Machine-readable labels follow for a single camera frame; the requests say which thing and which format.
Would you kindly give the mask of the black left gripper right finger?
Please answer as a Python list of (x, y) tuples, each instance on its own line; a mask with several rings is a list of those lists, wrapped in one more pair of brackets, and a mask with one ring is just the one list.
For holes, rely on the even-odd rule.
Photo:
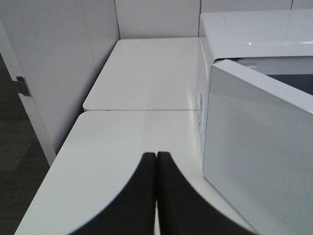
[(156, 199), (162, 235), (245, 235), (247, 230), (205, 201), (169, 152), (156, 157)]

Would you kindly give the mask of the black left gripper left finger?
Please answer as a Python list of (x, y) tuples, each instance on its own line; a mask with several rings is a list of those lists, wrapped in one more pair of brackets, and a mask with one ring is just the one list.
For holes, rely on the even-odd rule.
[(118, 195), (72, 235), (152, 235), (156, 212), (155, 153), (142, 155), (134, 173)]

